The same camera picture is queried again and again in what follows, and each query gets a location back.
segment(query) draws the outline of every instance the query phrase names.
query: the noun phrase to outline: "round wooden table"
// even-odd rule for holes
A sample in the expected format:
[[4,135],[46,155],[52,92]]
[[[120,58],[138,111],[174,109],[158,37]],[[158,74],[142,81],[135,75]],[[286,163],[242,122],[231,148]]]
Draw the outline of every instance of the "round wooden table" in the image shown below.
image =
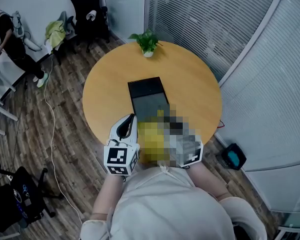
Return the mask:
[[215,132],[222,112],[221,92],[208,66],[176,44],[160,41],[151,58],[136,42],[103,56],[92,68],[83,90],[83,111],[95,136],[105,145],[111,127],[133,113],[128,82],[160,77],[176,115],[187,117],[205,144]]

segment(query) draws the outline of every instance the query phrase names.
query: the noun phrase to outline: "person's arm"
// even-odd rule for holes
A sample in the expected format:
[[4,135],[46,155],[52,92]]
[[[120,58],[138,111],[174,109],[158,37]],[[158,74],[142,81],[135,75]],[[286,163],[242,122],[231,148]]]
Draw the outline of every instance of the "person's arm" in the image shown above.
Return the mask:
[[223,182],[201,162],[192,164],[186,171],[196,187],[212,194],[218,201],[232,196]]
[[2,44],[0,45],[0,53],[2,52],[6,42],[8,42],[9,38],[11,37],[12,35],[12,30],[8,30],[6,33],[5,33],[5,37],[4,37],[4,40],[2,42]]
[[101,191],[96,198],[90,220],[105,221],[111,208],[115,209],[123,191],[123,178],[117,175],[107,175]]

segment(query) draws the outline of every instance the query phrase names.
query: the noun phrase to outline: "green plant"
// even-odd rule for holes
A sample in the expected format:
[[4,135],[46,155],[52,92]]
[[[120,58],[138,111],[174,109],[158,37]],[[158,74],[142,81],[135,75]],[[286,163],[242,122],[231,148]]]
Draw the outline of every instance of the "green plant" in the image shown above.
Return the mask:
[[153,52],[159,41],[156,35],[149,29],[147,29],[143,34],[132,34],[129,39],[135,39],[143,50],[143,53]]

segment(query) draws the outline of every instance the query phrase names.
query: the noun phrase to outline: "floor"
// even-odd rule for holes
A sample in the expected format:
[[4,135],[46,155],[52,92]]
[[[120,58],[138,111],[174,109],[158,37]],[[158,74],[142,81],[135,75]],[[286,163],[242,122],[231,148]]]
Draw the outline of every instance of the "floor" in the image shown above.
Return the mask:
[[[91,132],[83,114],[84,82],[95,63],[119,45],[121,45],[119,40],[111,38],[109,44],[102,40],[95,42],[91,46],[90,53],[85,52],[84,43],[75,46],[77,54],[66,50],[61,58],[61,66],[53,58],[53,70],[46,89],[46,98],[52,105],[56,117],[52,145],[56,176],[61,189],[79,210],[83,221],[89,217],[106,175],[102,163],[103,145]],[[51,62],[51,57],[48,57],[42,63],[42,68],[46,72],[51,70]],[[8,111],[20,118],[19,122],[0,114],[0,129],[6,131],[6,136],[0,135],[1,166],[9,170],[12,167],[16,170],[19,166],[24,166],[37,178],[40,171],[46,167],[47,185],[58,194],[50,151],[53,115],[45,103],[43,88],[36,88],[32,83],[32,76],[25,79],[28,80],[27,90],[23,90],[23,79],[18,84],[17,91],[7,96],[4,105]],[[218,164],[215,155],[222,150],[221,144],[212,137],[204,148],[204,164],[224,181],[233,195],[246,199],[253,206],[266,226],[269,239],[273,239],[282,216],[268,211],[241,171],[227,170]],[[5,177],[0,179],[0,185],[7,182]],[[44,212],[43,219],[22,229],[21,236],[14,239],[78,239],[81,224],[76,212],[66,200],[48,200],[47,204],[56,211],[56,217],[49,218]],[[6,233],[16,231],[18,227],[15,225]]]

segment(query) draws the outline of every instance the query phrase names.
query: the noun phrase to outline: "white sleeve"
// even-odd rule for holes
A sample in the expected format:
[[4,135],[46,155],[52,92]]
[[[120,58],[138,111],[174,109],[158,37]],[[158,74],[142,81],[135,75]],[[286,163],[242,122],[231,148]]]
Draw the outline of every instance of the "white sleeve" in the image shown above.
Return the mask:
[[80,233],[81,240],[108,240],[107,225],[101,220],[87,220]]
[[241,226],[252,240],[267,240],[265,227],[248,202],[239,197],[228,197],[220,204],[232,222]]

